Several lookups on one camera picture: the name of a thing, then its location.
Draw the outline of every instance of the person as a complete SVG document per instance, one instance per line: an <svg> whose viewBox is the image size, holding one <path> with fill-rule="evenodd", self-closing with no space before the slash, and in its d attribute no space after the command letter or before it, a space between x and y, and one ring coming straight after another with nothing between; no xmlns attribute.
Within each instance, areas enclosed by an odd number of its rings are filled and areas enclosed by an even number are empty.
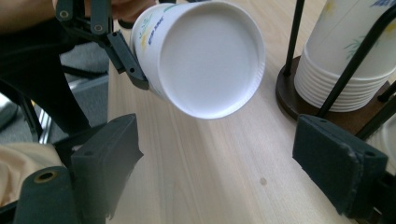
<svg viewBox="0 0 396 224"><path fill-rule="evenodd" d="M0 1L0 35L27 29L55 17L57 0ZM85 0L86 16L91 15L91 0ZM134 22L154 0L112 0L114 20Z"/></svg>
<svg viewBox="0 0 396 224"><path fill-rule="evenodd" d="M28 29L54 18L57 0L0 1L0 35L8 35ZM85 0L86 16L90 16L91 0ZM112 0L113 19L134 22L154 0ZM1 114L12 103L0 94ZM62 165L52 145L13 143L0 145L0 207L18 200L25 177L35 171Z"/></svg>

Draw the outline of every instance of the white paper cup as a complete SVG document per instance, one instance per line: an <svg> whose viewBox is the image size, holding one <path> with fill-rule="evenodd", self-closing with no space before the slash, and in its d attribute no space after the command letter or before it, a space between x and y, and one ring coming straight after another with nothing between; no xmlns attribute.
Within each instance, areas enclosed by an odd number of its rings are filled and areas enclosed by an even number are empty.
<svg viewBox="0 0 396 224"><path fill-rule="evenodd" d="M326 91L327 94L333 89L335 83L338 81L340 76L329 73L323 69L316 67L312 62L309 61L308 55L305 53L304 57L301 59L301 66L299 65L299 72L303 72L304 82L309 83L312 89L319 89L321 91ZM389 78L386 74L382 77L375 77L371 79L367 78L356 78L352 77L346 87L343 89L342 93L354 93L362 94L366 91L374 91L380 88Z"/></svg>
<svg viewBox="0 0 396 224"><path fill-rule="evenodd" d="M222 118L242 107L265 67L256 23L225 2L151 7L134 24L131 49L150 88L199 119Z"/></svg>
<svg viewBox="0 0 396 224"><path fill-rule="evenodd" d="M342 74L361 41L392 1L328 0L306 42L312 61L322 69ZM396 66L396 21L379 37L354 77L389 74Z"/></svg>

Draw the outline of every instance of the black metal rack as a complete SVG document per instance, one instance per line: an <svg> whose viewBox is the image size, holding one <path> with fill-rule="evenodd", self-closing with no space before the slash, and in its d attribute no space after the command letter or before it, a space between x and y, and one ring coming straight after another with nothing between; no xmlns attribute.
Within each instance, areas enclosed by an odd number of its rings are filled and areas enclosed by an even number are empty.
<svg viewBox="0 0 396 224"><path fill-rule="evenodd" d="M385 170L388 157L364 142L396 113L396 84L384 84L359 110L330 112L376 40L396 18L396 5L375 22L321 108L304 101L294 87L300 57L293 58L293 54L303 8L304 0L297 0L286 64L276 82L276 99L298 119L293 158L340 214L359 223L396 223L396 176Z"/></svg>
<svg viewBox="0 0 396 224"><path fill-rule="evenodd" d="M296 92L293 83L295 72L300 61L300 57L293 59L293 54L303 9L304 0L297 0L286 64L279 72L277 78L276 99L288 114L295 119L297 119L299 114L316 115L334 122L353 134L359 133L359 136L365 139L396 112L396 103L394 102L396 99L390 99L390 96L396 92L396 84L393 83L391 86L388 82L384 84L370 103L359 110L346 113L333 113L329 110L348 81L359 68L361 62L370 52L375 41L381 36L393 19L396 18L396 6L392 6L388 9L374 24L320 109L304 101Z"/></svg>

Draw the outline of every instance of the wooden table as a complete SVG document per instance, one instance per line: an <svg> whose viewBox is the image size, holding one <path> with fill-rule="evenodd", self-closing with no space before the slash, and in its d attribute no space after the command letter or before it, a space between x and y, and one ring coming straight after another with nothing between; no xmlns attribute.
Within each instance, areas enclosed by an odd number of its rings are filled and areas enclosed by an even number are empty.
<svg viewBox="0 0 396 224"><path fill-rule="evenodd" d="M136 113L145 156L109 223L354 223L336 213L291 157L296 121L276 102L296 1L230 2L261 27L267 56L260 88L231 116L191 118L110 66L108 119ZM305 1L296 55L324 4Z"/></svg>

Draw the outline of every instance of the black metal rod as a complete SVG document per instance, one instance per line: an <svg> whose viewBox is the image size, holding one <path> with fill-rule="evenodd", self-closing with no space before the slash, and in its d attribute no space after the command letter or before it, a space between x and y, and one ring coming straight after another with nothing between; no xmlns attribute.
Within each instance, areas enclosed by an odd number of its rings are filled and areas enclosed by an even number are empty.
<svg viewBox="0 0 396 224"><path fill-rule="evenodd" d="M303 15L303 9L304 0L297 0L296 8L294 11L293 25L291 26L288 56L286 58L285 70L283 72L284 76L289 76L291 74L291 64L293 61L294 50L296 48L297 36L300 28L301 17Z"/></svg>
<svg viewBox="0 0 396 224"><path fill-rule="evenodd" d="M361 65L361 62L370 52L370 49L375 44L376 40L381 36L387 26L396 18L396 5L388 9L382 16L375 22L374 26L371 28L367 36L361 42L361 46L356 51L355 55L350 60L349 64L346 66L343 74L340 76L338 81L335 83L334 88L330 92L323 106L319 110L317 116L324 118L327 112L334 104L337 97L340 95L341 91L347 85L348 81L352 78L353 74Z"/></svg>
<svg viewBox="0 0 396 224"><path fill-rule="evenodd" d="M38 142L40 140L40 136L43 134L43 128L41 127L40 121L35 113L32 101L23 94L20 94L20 107L22 108L23 115L29 125L33 141Z"/></svg>
<svg viewBox="0 0 396 224"><path fill-rule="evenodd" d="M376 115L370 119L358 133L357 137L366 140L370 137L385 121L390 119L396 113L396 97L392 97Z"/></svg>
<svg viewBox="0 0 396 224"><path fill-rule="evenodd" d="M107 71L90 72L90 71L85 71L82 69L70 67L67 65L62 65L62 70L64 70L64 72L69 75L77 76L77 77L85 77L85 78L89 78L89 79L107 75Z"/></svg>
<svg viewBox="0 0 396 224"><path fill-rule="evenodd" d="M390 85L390 87L384 91L381 95L378 96L378 100L380 102L386 102L389 100L390 96L392 96L396 92L396 81Z"/></svg>

